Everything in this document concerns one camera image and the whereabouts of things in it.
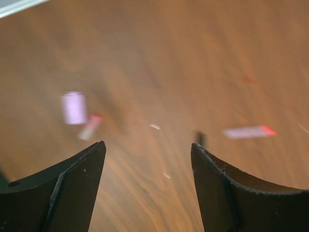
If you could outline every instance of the white object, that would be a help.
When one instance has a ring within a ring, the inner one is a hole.
[[[225,129],[223,134],[229,139],[250,139],[273,136],[277,133],[267,126],[255,126]]]
[[[301,129],[303,129],[306,133],[308,133],[309,134],[309,131],[306,129],[306,128],[304,128],[302,125],[300,125],[299,124],[299,126],[301,127]]]
[[[98,128],[102,118],[98,115],[92,115],[90,121],[86,124],[83,131],[79,134],[79,138],[82,140],[89,140],[95,130]]]
[[[0,0],[0,18],[12,15],[48,0]]]
[[[161,129],[160,126],[158,126],[157,124],[154,124],[154,123],[149,124],[149,126],[155,128],[155,129],[157,129],[157,130],[160,130],[160,129]]]
[[[170,179],[170,176],[167,175],[166,173],[163,173],[163,175],[164,175],[166,178]]]

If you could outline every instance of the wooden floor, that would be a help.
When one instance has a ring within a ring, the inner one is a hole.
[[[308,9],[305,0],[51,0],[0,19],[0,168],[16,180],[104,140],[91,232],[202,231],[196,130],[232,165],[308,189]],[[104,117],[89,142],[77,138],[83,126],[64,123],[68,91]],[[278,135],[222,134],[252,125]]]

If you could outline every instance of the wooden table surface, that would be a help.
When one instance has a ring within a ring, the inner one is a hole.
[[[230,164],[309,188],[308,8],[51,0],[0,19],[0,168],[16,180],[104,140],[91,232],[202,231],[190,161],[197,130]],[[64,123],[68,91],[104,117],[91,141],[78,139],[82,125]],[[222,134],[252,125],[278,135]]]

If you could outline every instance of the blurry pink object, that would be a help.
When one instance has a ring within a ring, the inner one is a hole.
[[[86,124],[85,128],[78,137],[83,140],[89,140],[92,137],[94,131],[98,128],[101,120],[102,117],[99,115],[92,115],[90,121]]]
[[[277,133],[267,126],[231,128],[223,130],[229,139],[250,139],[258,137],[268,137]]]
[[[67,124],[84,124],[87,122],[85,97],[80,92],[68,92],[62,96],[64,119]]]

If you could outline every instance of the pink sticky note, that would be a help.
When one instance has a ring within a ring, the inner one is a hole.
[[[87,122],[85,97],[80,92],[69,92],[62,96],[64,119],[67,124]]]

